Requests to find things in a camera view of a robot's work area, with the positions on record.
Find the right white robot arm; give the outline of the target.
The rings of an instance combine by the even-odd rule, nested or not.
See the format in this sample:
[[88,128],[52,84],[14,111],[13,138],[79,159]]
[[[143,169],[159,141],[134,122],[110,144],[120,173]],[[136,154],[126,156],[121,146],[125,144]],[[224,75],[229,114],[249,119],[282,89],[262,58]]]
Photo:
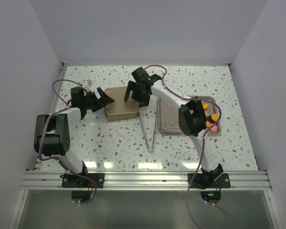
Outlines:
[[[124,101],[127,102],[132,98],[140,107],[147,107],[150,96],[154,95],[177,109],[179,128],[191,139],[200,158],[198,168],[201,169],[202,175],[200,178],[192,176],[191,181],[197,182],[201,189],[215,187],[224,170],[215,159],[213,148],[207,143],[207,137],[208,132],[222,117],[219,105],[202,97],[179,95],[165,84],[164,76],[149,75],[143,67],[134,70],[132,77],[134,81],[128,82]],[[207,116],[202,102],[209,102],[217,108],[218,117],[209,127],[206,125]]]

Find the gold tin lid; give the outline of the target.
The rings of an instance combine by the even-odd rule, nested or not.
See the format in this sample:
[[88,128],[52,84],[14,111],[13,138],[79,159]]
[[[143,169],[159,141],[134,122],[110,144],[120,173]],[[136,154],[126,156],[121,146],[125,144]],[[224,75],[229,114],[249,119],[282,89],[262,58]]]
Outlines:
[[124,103],[124,96],[127,87],[107,88],[105,93],[115,100],[114,103],[105,107],[106,110],[120,110],[120,111],[139,111],[138,102],[129,97],[128,101]]

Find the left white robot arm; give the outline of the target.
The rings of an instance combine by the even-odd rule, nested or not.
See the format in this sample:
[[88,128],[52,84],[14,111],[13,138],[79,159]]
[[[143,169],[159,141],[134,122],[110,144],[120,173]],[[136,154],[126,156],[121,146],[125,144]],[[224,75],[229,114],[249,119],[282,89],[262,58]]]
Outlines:
[[36,118],[34,149],[40,161],[55,160],[78,187],[85,187],[90,181],[87,167],[71,150],[69,124],[78,122],[88,110],[96,112],[115,102],[100,87],[98,98],[94,92],[83,87],[71,89],[71,105],[52,114],[41,114]]

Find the metal tongs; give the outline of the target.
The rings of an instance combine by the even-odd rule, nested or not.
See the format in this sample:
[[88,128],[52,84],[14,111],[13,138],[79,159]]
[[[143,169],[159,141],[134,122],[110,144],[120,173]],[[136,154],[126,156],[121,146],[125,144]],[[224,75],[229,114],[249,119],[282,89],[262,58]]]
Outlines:
[[140,109],[139,119],[147,150],[149,153],[153,153],[157,128],[157,112]]

